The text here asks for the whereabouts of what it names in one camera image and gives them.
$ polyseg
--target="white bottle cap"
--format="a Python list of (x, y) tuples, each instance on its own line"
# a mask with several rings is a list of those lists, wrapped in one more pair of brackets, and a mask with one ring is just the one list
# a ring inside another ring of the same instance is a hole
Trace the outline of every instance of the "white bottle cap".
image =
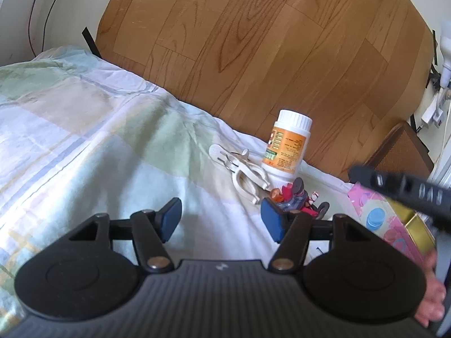
[(309, 117), (286, 109), (280, 111), (277, 121), (307, 132), (310, 132), (312, 126), (312, 120)]

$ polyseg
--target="white bedsheet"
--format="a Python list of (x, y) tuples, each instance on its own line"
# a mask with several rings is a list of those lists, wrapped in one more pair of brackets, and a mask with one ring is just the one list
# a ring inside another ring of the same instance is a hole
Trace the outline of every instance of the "white bedsheet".
[[(94, 213), (128, 218), (183, 203), (166, 244), (172, 258), (261, 259), (277, 248), (259, 207), (235, 191), (208, 148), (266, 144), (142, 78), (74, 47), (0, 67), (0, 331), (23, 311), (13, 279), (34, 254)], [(302, 164), (308, 192), (334, 213), (355, 215), (350, 185)], [(310, 258), (326, 246), (309, 250)], [(135, 260), (130, 243), (118, 247)]]

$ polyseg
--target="finger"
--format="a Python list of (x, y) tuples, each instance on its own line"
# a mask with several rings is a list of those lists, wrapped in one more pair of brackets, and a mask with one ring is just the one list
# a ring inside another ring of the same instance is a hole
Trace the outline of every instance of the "finger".
[(433, 272), (427, 272), (426, 274), (426, 292), (424, 299), (432, 301), (433, 303), (441, 303), (446, 297), (446, 288)]
[(423, 300), (418, 307), (417, 314), (430, 321), (439, 321), (445, 315), (445, 307), (441, 304)]
[(415, 319), (416, 319), (423, 327), (427, 328), (427, 327), (429, 326), (429, 319), (428, 319), (428, 318), (425, 318), (425, 317), (422, 316), (422, 315), (416, 314), (416, 315), (415, 315)]
[(437, 251), (435, 249), (430, 250), (423, 258), (422, 268), (424, 271), (431, 271), (437, 264)]

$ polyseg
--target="white plug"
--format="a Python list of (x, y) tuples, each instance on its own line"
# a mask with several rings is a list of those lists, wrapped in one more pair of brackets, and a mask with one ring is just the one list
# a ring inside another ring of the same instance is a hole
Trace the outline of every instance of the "white plug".
[(432, 99), (432, 102), (430, 103), (430, 105), (428, 106), (428, 108), (425, 110), (425, 112), (423, 113), (423, 115), (421, 116), (421, 122), (424, 125), (424, 127), (429, 128), (429, 125), (432, 124), (432, 122), (434, 122), (434, 124), (439, 127), (439, 121), (435, 122), (434, 121), (434, 116), (437, 119), (440, 119), (440, 113), (437, 113), (436, 116), (436, 110), (437, 110), (437, 99), (438, 99), (438, 93), (436, 93), (434, 95), (434, 98)]

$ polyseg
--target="electrical cable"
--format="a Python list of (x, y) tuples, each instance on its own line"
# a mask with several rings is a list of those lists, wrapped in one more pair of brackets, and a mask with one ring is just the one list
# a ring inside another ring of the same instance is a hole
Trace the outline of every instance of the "electrical cable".
[(30, 35), (30, 25), (31, 25), (31, 17), (33, 15), (34, 5), (36, 4), (36, 0), (33, 0), (33, 4), (31, 6), (30, 17), (28, 18), (28, 43), (30, 44), (31, 51), (33, 52), (34, 57), (36, 57), (36, 53), (33, 49), (33, 44), (31, 43), (31, 35)]
[(46, 28), (47, 28), (47, 22), (48, 22), (48, 20), (49, 20), (50, 13), (52, 12), (53, 5), (55, 5), (55, 2), (56, 2), (56, 1), (57, 1), (57, 0), (53, 0), (53, 3), (52, 3), (52, 5), (50, 6), (50, 9), (49, 9), (49, 13), (47, 14), (46, 22), (44, 23), (44, 31), (43, 31), (43, 33), (42, 33), (42, 46), (41, 46), (41, 52), (44, 52), (44, 42), (45, 42), (45, 40), (46, 40)]

